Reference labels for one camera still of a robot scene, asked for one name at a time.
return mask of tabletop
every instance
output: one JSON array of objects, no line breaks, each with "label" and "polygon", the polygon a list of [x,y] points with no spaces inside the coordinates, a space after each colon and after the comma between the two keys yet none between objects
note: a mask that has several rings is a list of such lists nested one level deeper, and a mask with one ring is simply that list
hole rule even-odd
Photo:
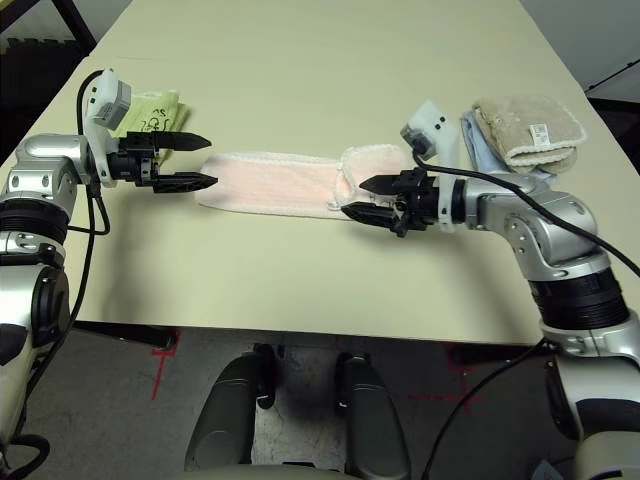
[{"label": "tabletop", "polygon": [[[199,170],[214,151],[337,157],[351,146],[403,145],[399,131],[426,99],[459,117],[482,96],[550,95],[589,134],[554,188],[586,201],[601,235],[640,258],[635,170],[517,0],[134,0],[28,135],[74,133],[77,88],[105,67],[134,93],[178,90],[191,109],[183,130],[214,143],[174,152],[167,171]],[[460,151],[469,166],[462,142]],[[219,211],[192,194],[123,182],[103,196],[112,233],[96,242],[83,320],[540,337],[527,282],[497,235],[431,228],[398,239],[349,221]],[[86,225],[83,195],[72,222]],[[72,298],[85,244],[72,232],[65,243]],[[614,270],[635,307],[632,274]]]}]

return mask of white tag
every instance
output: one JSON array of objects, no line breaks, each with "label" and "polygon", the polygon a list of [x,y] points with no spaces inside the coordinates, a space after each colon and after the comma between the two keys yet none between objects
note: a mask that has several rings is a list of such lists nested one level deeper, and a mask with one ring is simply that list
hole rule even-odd
[{"label": "white tag", "polygon": [[551,145],[549,141],[549,130],[547,130],[546,123],[537,123],[535,125],[529,125],[529,131],[533,137],[533,145],[536,147],[548,147]]}]

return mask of yellow-green towel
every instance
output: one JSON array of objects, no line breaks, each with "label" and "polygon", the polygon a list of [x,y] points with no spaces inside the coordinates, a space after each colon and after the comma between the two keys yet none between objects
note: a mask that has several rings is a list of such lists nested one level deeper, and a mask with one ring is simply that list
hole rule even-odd
[{"label": "yellow-green towel", "polygon": [[[189,116],[189,109],[179,102],[177,92],[147,92],[134,95],[131,107],[114,132],[124,137],[127,132],[179,132]],[[158,165],[169,156],[170,151],[160,151]]]}]

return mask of beige towel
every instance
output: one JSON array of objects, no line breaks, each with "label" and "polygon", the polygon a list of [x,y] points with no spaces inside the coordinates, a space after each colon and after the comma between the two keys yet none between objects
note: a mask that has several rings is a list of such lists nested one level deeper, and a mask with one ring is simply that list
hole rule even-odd
[{"label": "beige towel", "polygon": [[566,172],[576,162],[576,146],[587,140],[571,112],[549,97],[483,98],[473,111],[487,142],[518,173],[535,167]]}]

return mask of pink towel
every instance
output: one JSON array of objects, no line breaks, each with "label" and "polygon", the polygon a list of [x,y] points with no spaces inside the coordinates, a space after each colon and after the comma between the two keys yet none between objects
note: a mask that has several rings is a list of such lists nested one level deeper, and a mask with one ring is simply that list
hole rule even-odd
[{"label": "pink towel", "polygon": [[383,204],[358,185],[374,175],[398,174],[409,162],[396,145],[354,147],[340,159],[287,153],[221,153],[201,172],[217,177],[196,192],[196,201],[232,212],[347,219],[340,207],[355,201]]}]

